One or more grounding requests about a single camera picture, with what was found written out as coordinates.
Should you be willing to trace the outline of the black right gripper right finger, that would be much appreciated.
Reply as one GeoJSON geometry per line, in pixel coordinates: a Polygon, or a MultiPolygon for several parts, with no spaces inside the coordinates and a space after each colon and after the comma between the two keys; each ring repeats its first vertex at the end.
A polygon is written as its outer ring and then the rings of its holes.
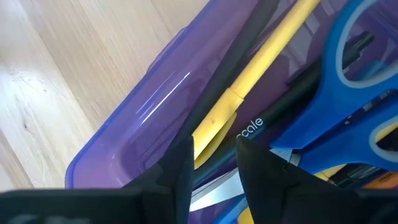
{"type": "Polygon", "coordinates": [[[361,199],[238,138],[239,176],[255,224],[353,224],[361,199]]]}

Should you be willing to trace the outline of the clear pen with black grip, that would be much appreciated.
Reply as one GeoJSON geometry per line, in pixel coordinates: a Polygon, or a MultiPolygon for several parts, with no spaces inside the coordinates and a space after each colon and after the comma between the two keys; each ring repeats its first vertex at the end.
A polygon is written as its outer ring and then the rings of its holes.
{"type": "Polygon", "coordinates": [[[344,70],[353,62],[361,57],[361,52],[374,41],[372,33],[364,31],[356,37],[350,39],[343,51],[342,69],[344,70]]]}

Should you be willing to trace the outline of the blue handled scissors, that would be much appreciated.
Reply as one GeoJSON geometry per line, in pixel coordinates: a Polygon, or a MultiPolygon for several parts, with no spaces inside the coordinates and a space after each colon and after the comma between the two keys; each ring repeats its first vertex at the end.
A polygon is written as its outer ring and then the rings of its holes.
{"type": "MultiPolygon", "coordinates": [[[[334,166],[355,163],[398,171],[398,152],[385,151],[375,141],[379,131],[398,122],[398,96],[381,98],[387,91],[398,90],[398,61],[389,60],[380,68],[363,65],[356,70],[359,80],[348,79],[342,69],[345,44],[352,39],[349,35],[357,19],[378,6],[398,9],[398,2],[347,0],[334,18],[319,58],[321,75],[313,98],[256,139],[246,139],[314,176],[334,166]]],[[[230,160],[194,188],[190,211],[232,202],[234,207],[224,216],[231,222],[249,209],[236,155],[237,146],[230,160]]],[[[361,199],[353,224],[398,222],[398,192],[347,191],[361,199]]]]}

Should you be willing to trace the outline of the purple plastic supply box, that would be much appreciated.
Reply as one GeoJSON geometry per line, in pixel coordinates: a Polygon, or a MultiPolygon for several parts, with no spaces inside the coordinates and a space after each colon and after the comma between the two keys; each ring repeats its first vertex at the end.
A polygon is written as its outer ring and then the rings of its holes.
{"type": "MultiPolygon", "coordinates": [[[[233,81],[261,48],[297,0],[280,0],[254,47],[236,68],[233,81]]],[[[280,98],[290,84],[323,54],[336,14],[347,0],[321,0],[289,43],[253,86],[236,111],[229,131],[248,122],[280,98]]],[[[115,109],[68,166],[69,189],[122,188],[153,166],[172,147],[170,143],[194,108],[229,46],[249,17],[257,0],[210,0],[191,23],[156,58],[144,78],[115,109]]],[[[359,80],[363,65],[380,68],[398,61],[398,9],[378,6],[361,15],[350,37],[364,31],[381,33],[371,43],[373,52],[362,54],[345,68],[350,80],[359,80]]],[[[193,222],[231,223],[224,220],[232,202],[221,202],[195,212],[193,222]]]]}

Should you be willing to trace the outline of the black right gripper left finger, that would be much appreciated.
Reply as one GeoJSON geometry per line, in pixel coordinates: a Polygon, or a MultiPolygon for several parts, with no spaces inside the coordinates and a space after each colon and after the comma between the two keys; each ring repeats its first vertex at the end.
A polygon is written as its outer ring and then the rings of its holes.
{"type": "Polygon", "coordinates": [[[131,224],[187,224],[193,172],[193,138],[189,136],[124,186],[140,191],[131,224]]]}

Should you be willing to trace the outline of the orange pencil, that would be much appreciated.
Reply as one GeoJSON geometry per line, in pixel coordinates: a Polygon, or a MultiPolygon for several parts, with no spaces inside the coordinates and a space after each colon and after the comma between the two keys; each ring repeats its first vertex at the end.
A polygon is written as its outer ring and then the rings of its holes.
{"type": "Polygon", "coordinates": [[[365,186],[364,189],[393,189],[398,186],[398,175],[390,177],[381,177],[365,186]]]}

